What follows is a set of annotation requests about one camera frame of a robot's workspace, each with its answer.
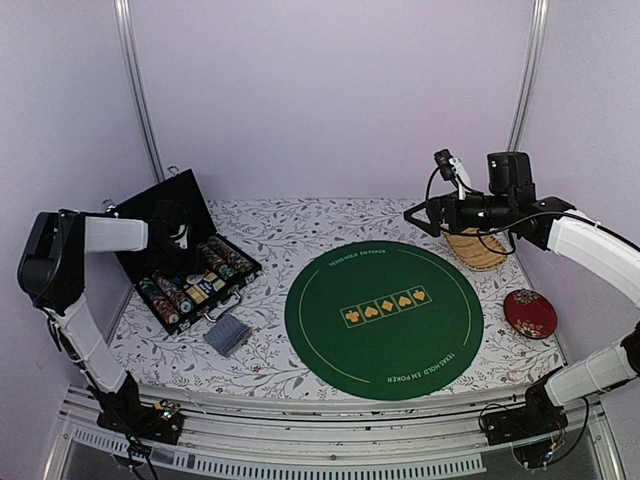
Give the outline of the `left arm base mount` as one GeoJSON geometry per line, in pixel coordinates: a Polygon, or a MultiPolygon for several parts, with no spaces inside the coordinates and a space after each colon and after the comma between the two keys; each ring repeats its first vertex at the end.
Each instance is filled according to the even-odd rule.
{"type": "Polygon", "coordinates": [[[163,399],[151,406],[133,400],[100,399],[97,424],[136,439],[177,445],[185,417],[178,403],[163,399]]]}

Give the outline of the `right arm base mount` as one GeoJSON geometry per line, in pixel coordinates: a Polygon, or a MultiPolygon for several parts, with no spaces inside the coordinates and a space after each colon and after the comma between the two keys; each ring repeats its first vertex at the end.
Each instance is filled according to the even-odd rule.
{"type": "Polygon", "coordinates": [[[568,426],[564,408],[546,401],[527,400],[517,408],[492,403],[491,407],[493,410],[482,411],[478,418],[490,446],[562,432],[568,426]]]}

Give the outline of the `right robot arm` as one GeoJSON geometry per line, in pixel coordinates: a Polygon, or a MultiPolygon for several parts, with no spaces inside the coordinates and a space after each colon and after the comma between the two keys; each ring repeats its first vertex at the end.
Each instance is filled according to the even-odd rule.
{"type": "MultiPolygon", "coordinates": [[[[638,246],[558,197],[538,199],[526,153],[488,154],[488,193],[470,187],[461,160],[448,150],[436,152],[434,160],[433,173],[455,190],[427,195],[404,211],[407,222],[432,237],[447,233],[483,239],[506,231],[574,261],[633,304],[639,302],[638,246]]],[[[612,346],[537,381],[526,392],[531,403],[518,412],[517,427],[524,435],[537,436],[554,422],[555,407],[617,388],[638,376],[639,333],[633,331],[612,346]]]]}

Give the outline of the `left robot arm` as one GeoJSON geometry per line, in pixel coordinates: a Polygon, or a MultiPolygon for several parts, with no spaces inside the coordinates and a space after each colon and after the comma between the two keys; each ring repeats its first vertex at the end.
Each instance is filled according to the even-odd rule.
{"type": "Polygon", "coordinates": [[[128,373],[97,327],[85,296],[86,256],[143,252],[153,270],[171,275],[199,268],[186,211],[160,200],[148,220],[61,209],[39,213],[22,253],[17,278],[34,308],[46,315],[56,340],[105,394],[124,389],[128,373]]]}

